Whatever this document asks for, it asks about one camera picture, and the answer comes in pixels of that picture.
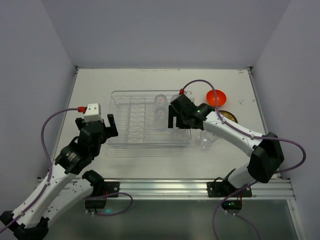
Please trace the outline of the orange plastic bowl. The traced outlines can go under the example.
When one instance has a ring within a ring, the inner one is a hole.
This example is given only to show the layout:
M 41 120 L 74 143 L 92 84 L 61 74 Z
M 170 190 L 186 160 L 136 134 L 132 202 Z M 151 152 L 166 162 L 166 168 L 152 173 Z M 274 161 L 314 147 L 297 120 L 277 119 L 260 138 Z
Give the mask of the orange plastic bowl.
M 216 95 L 213 90 L 208 91 L 206 94 L 206 101 L 210 106 L 215 107 L 217 104 L 218 107 L 222 107 L 227 102 L 227 96 L 221 90 L 216 89 L 215 92 Z

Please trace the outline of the brown patterned plate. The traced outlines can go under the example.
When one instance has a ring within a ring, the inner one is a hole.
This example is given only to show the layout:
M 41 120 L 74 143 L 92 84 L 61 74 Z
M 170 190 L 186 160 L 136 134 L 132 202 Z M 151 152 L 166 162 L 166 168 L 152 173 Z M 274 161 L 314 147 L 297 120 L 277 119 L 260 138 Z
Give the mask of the brown patterned plate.
M 219 111 L 219 118 L 221 119 L 222 122 L 234 122 L 238 123 L 237 118 L 229 111 L 226 110 L 220 110 Z

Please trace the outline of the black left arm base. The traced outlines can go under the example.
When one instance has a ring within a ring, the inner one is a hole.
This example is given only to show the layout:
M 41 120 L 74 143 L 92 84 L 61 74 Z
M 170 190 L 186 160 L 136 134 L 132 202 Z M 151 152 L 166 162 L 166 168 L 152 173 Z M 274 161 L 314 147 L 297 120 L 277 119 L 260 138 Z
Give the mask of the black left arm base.
M 120 189 L 120 183 L 118 181 L 103 181 L 99 182 L 93 187 L 93 192 L 89 197 L 101 197 L 105 195 L 110 195 L 113 193 L 118 193 Z M 86 199 L 84 202 L 84 207 L 90 212 L 97 213 L 98 210 L 104 209 L 107 204 L 107 198 L 95 198 Z

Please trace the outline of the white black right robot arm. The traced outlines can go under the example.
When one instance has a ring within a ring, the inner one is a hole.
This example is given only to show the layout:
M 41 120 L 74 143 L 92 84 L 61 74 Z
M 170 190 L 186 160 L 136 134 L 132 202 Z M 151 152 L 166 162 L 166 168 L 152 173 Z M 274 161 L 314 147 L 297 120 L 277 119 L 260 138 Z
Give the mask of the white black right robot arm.
M 274 133 L 263 135 L 242 127 L 206 103 L 196 106 L 185 94 L 169 104 L 168 127 L 200 129 L 217 135 L 249 157 L 248 163 L 233 169 L 221 182 L 214 184 L 221 194 L 230 195 L 254 181 L 268 183 L 284 161 L 281 145 Z

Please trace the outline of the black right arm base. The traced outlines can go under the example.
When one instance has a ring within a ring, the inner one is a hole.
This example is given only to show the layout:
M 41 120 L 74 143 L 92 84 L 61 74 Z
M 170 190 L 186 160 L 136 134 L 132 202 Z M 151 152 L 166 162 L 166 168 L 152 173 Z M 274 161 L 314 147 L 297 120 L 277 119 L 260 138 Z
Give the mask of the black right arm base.
M 236 191 L 236 189 L 226 180 L 221 177 L 216 178 L 213 181 L 209 181 L 206 183 L 207 187 L 207 195 L 209 198 L 225 198 L 228 195 L 232 194 Z M 221 203 L 221 207 L 223 210 L 232 213 L 239 213 L 243 206 L 243 198 L 252 197 L 252 190 L 250 187 L 247 187 L 242 192 L 233 196 L 235 199 L 225 200 Z

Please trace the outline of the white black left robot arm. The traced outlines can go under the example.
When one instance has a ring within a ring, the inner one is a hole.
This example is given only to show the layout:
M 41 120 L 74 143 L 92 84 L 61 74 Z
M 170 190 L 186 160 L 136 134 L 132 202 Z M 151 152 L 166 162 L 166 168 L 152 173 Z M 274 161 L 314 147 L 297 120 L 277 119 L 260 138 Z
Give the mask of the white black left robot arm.
M 83 198 L 102 197 L 104 178 L 94 170 L 84 172 L 69 191 L 62 190 L 92 163 L 107 139 L 118 136 L 114 116 L 108 114 L 107 119 L 109 126 L 98 113 L 77 118 L 79 135 L 60 151 L 46 177 L 19 207 L 1 214 L 4 228 L 10 229 L 16 239 L 42 240 L 62 211 Z

